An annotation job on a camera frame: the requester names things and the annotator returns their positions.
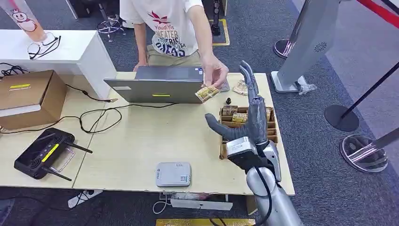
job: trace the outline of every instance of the wooden table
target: wooden table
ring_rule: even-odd
[[[91,100],[82,93],[69,89],[61,117],[73,115],[80,116],[80,114],[85,111],[102,109],[103,107],[104,102]],[[84,125],[90,127],[99,115],[100,112],[97,112],[85,117]],[[39,129],[43,127],[45,126],[26,129]],[[54,127],[72,133],[76,137],[75,143],[82,147],[87,148],[92,138],[91,134],[87,134],[80,130],[79,121],[77,119],[64,119]],[[82,164],[83,157],[86,154],[84,151],[76,148],[71,148],[76,154],[61,172],[62,175],[71,178],[72,181],[67,181],[50,174],[47,174],[43,179],[36,180],[14,169],[14,161],[41,133],[42,131],[0,135],[0,186],[72,188],[80,165]]]
[[[256,74],[260,95],[267,106],[273,106],[269,85],[264,73]],[[135,73],[118,73],[119,79],[132,79]],[[234,86],[239,73],[230,73],[228,81]],[[148,192],[190,192],[209,194],[251,195],[246,175],[229,160],[220,160],[220,136],[212,131],[204,114],[218,115],[230,97],[233,105],[248,106],[247,97],[232,91],[220,93],[201,105],[178,104],[166,108],[131,106],[120,109],[123,119],[110,130],[95,134],[73,188]],[[106,107],[127,105],[115,91],[109,98],[119,98]],[[119,118],[115,112],[107,113],[97,129],[111,125]],[[282,181],[288,195],[294,188],[277,129]],[[155,168],[160,162],[186,161],[192,166],[192,184],[189,187],[159,188],[155,185]]]

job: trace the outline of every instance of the yellow floor marking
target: yellow floor marking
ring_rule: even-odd
[[[229,31],[227,30],[227,21],[226,19],[219,19],[219,22],[222,22],[223,30],[224,30],[224,38],[226,40],[225,43],[213,43],[214,46],[229,46],[230,45],[230,37]]]
[[[219,219],[213,219],[223,225]],[[227,226],[245,226],[255,224],[254,219],[223,219]],[[209,219],[157,219],[156,226],[213,226]]]

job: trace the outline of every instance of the cardboard box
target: cardboard box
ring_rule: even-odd
[[[56,122],[66,92],[52,70],[5,76],[0,81],[0,126],[13,130]]]
[[[267,138],[269,140],[272,140],[274,143],[278,143],[278,137],[277,137],[277,127],[276,127],[276,116],[274,114],[274,108],[272,107],[266,107],[267,109],[270,109],[270,120],[267,121]],[[243,126],[245,123],[241,122],[233,122],[232,116],[225,116],[222,114],[223,108],[220,109],[219,116],[220,116],[220,123],[223,125],[226,125],[230,128],[239,128]],[[239,107],[237,110],[238,113],[248,113],[248,108],[247,107]],[[227,141],[223,140],[223,137],[220,136],[220,154],[219,154],[219,159],[225,159],[227,158],[227,149],[226,149],[226,144]]]

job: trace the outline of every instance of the white cable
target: white cable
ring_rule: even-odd
[[[161,209],[161,211],[155,212],[155,206],[156,206],[158,203],[164,203],[165,205],[163,206],[163,208]],[[155,214],[160,214],[160,213],[162,213],[162,212],[165,210],[165,208],[166,208],[167,205],[172,205],[172,204],[171,204],[171,203],[168,203],[168,195],[165,194],[165,201],[158,201],[158,202],[154,203],[154,205],[152,206],[152,211],[153,211],[153,213],[155,213]]]

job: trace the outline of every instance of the stool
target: stool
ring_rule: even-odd
[[[126,35],[125,30],[121,27],[121,24],[118,20],[114,20],[114,19],[109,19],[107,14],[105,13],[105,9],[103,7],[103,2],[105,2],[106,0],[82,0],[83,3],[86,4],[91,4],[91,3],[97,3],[98,6],[100,7],[100,12],[101,15],[103,16],[104,21],[102,21],[101,23],[99,23],[97,25],[97,31],[102,33],[102,34],[107,34],[108,36],[108,41],[112,42],[111,33],[114,33],[118,30],[121,30],[123,33],[122,35]]]

